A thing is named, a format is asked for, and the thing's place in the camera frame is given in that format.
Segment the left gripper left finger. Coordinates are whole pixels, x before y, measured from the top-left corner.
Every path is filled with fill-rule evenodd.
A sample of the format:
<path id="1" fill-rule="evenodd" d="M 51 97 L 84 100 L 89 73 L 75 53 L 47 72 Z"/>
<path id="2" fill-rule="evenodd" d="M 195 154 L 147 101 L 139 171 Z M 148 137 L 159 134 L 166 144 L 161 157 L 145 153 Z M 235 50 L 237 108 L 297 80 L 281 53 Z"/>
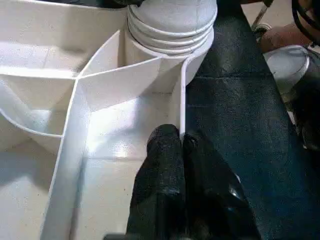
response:
<path id="1" fill-rule="evenodd" d="M 156 127 L 132 189 L 126 235 L 130 240 L 176 240 L 186 232 L 182 144 L 173 124 Z"/>

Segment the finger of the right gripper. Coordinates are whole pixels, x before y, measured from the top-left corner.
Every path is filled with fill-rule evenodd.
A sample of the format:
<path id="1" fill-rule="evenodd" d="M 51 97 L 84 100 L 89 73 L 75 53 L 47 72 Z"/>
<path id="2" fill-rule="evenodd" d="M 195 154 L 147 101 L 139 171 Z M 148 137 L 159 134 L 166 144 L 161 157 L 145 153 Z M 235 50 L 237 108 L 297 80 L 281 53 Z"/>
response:
<path id="1" fill-rule="evenodd" d="M 104 8 L 124 8 L 129 5 L 140 6 L 144 0 L 100 0 L 99 5 Z"/>

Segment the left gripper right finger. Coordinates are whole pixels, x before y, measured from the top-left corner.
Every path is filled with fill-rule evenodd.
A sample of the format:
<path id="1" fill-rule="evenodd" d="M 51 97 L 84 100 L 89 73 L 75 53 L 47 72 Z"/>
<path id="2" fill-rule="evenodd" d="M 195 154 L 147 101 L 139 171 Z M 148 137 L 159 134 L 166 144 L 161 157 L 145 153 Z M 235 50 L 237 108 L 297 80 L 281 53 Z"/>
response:
<path id="1" fill-rule="evenodd" d="M 183 160 L 189 234 L 194 240 L 259 240 L 238 176 L 201 131 L 185 134 Z"/>

